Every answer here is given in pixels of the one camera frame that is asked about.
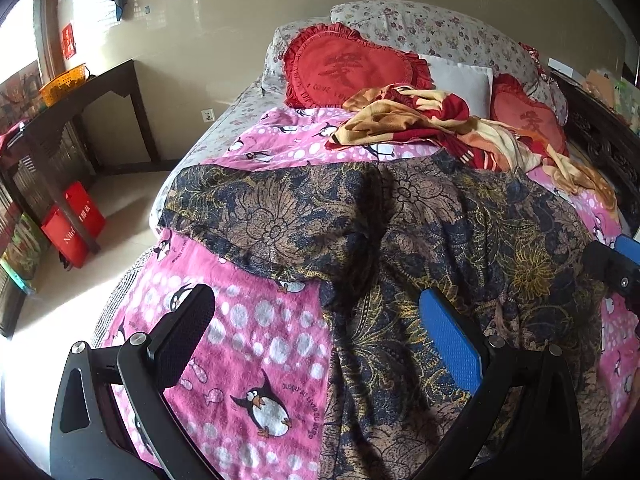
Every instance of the tiled floor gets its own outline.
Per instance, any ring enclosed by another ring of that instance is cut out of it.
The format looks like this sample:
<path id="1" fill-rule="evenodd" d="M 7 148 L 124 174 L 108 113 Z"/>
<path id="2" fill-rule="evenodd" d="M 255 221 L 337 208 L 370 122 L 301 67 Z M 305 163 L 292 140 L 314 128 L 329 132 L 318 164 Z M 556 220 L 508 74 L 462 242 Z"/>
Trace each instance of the tiled floor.
<path id="1" fill-rule="evenodd" d="M 107 218 L 102 251 L 66 272 L 51 249 L 38 268 L 38 293 L 24 302 L 14 338 L 4 350 L 9 428 L 32 460 L 49 471 L 49 433 L 60 376 L 70 346 L 91 341 L 94 326 L 122 273 L 156 237 L 149 210 L 167 173 L 100 179 L 90 193 Z"/>

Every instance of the floral pillow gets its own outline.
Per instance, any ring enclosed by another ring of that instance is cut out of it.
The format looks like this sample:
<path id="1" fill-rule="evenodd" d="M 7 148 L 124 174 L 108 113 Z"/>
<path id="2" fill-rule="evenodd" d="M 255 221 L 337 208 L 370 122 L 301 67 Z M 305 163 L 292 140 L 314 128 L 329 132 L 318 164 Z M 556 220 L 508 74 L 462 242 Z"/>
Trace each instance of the floral pillow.
<path id="1" fill-rule="evenodd" d="M 287 91 L 287 80 L 284 76 L 284 53 L 289 48 L 293 40 L 303 28 L 324 23 L 331 25 L 331 18 L 309 18 L 308 20 L 298 20 L 278 27 L 273 33 L 273 41 L 267 49 L 264 58 L 264 71 L 262 72 L 262 88 L 267 92 L 284 94 Z"/>
<path id="2" fill-rule="evenodd" d="M 494 75 L 509 73 L 527 93 L 538 82 L 536 65 L 519 44 L 460 12 L 401 0 L 364 0 L 335 6 L 331 20 L 399 50 L 488 66 Z"/>
<path id="3" fill-rule="evenodd" d="M 560 125 L 564 126 L 568 116 L 568 109 L 566 98 L 558 83 L 549 77 L 549 74 L 540 65 L 540 53 L 535 47 L 524 43 L 520 43 L 520 46 L 529 53 L 538 70 L 538 84 L 533 91 L 527 92 L 527 95 L 551 108 L 556 114 Z"/>

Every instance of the wall switch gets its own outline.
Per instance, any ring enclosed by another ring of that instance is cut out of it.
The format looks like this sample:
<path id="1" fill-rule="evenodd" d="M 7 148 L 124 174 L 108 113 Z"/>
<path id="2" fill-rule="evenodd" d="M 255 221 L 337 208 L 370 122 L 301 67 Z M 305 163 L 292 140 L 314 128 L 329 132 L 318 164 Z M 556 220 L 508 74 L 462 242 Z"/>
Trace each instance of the wall switch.
<path id="1" fill-rule="evenodd" d="M 213 113 L 213 108 L 207 108 L 206 110 L 200 110 L 202 114 L 202 121 L 205 123 L 212 123 L 216 120 L 216 115 Z"/>

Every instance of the yellow and red cloth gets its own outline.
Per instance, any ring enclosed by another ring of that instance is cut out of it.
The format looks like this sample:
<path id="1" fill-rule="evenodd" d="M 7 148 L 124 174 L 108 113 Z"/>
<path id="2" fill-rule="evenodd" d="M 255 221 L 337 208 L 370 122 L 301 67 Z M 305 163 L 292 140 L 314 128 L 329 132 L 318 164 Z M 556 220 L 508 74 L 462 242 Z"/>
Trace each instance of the yellow and red cloth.
<path id="1" fill-rule="evenodd" d="M 342 107 L 357 113 L 329 137 L 329 150 L 425 141 L 478 170 L 530 171 L 542 165 L 559 189 L 570 194 L 593 189 L 606 209 L 616 209 L 615 193 L 593 168 L 556 152 L 539 131 L 471 116 L 455 94 L 389 85 L 363 89 Z"/>

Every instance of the window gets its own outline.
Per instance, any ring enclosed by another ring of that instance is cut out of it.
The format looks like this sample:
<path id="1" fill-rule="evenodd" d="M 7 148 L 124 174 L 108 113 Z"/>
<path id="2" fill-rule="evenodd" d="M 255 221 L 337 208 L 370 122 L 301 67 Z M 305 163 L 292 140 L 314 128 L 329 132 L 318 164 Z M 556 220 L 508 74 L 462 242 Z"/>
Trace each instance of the window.
<path id="1" fill-rule="evenodd" d="M 37 59 L 33 0 L 20 0 L 0 25 L 0 83 Z"/>

